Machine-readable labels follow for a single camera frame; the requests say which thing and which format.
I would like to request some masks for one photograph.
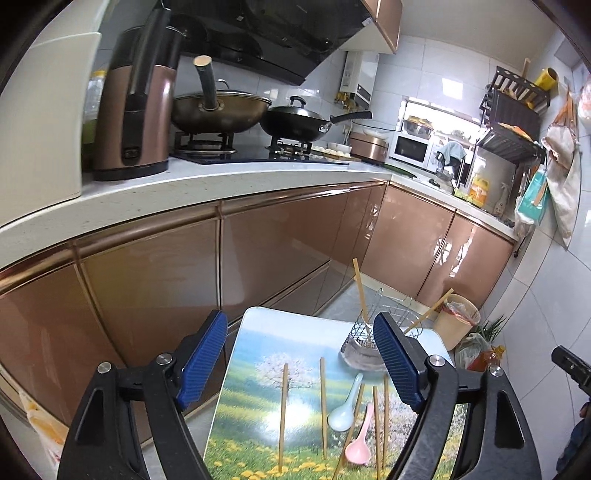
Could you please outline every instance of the stove burner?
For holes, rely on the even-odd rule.
[[[310,155],[312,142],[284,143],[280,137],[272,137],[267,149],[279,155]]]
[[[236,153],[232,146],[234,134],[219,134],[221,140],[197,140],[196,134],[176,132],[174,135],[174,153],[191,155],[227,155]]]

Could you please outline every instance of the tree painting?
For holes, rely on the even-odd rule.
[[[283,366],[289,365],[287,387],[310,388],[314,385],[312,369],[300,358],[292,358],[286,353],[274,353],[263,358],[256,364],[256,377],[263,387],[281,388],[283,382]]]

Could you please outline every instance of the upper cabinet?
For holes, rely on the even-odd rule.
[[[402,18],[401,0],[363,0],[373,18],[341,47],[342,50],[396,53]]]

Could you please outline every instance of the gas stove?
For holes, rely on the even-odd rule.
[[[220,140],[200,140],[196,135],[177,132],[171,156],[200,165],[261,162],[349,164],[347,161],[312,153],[309,142],[286,143],[273,137],[271,145],[261,147],[234,145],[233,134],[220,134],[219,138]]]

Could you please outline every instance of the wok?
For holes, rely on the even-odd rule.
[[[201,78],[203,93],[176,97],[173,124],[188,134],[240,133],[256,125],[271,105],[268,98],[239,90],[216,90],[212,59],[193,61]],[[218,80],[228,86],[225,80]]]
[[[261,127],[272,137],[288,138],[301,142],[313,142],[326,134],[333,124],[355,119],[371,119],[370,111],[346,113],[330,116],[325,120],[319,113],[304,108],[306,101],[302,97],[290,97],[291,103],[285,106],[269,108],[261,118]],[[298,101],[301,106],[294,106]]]

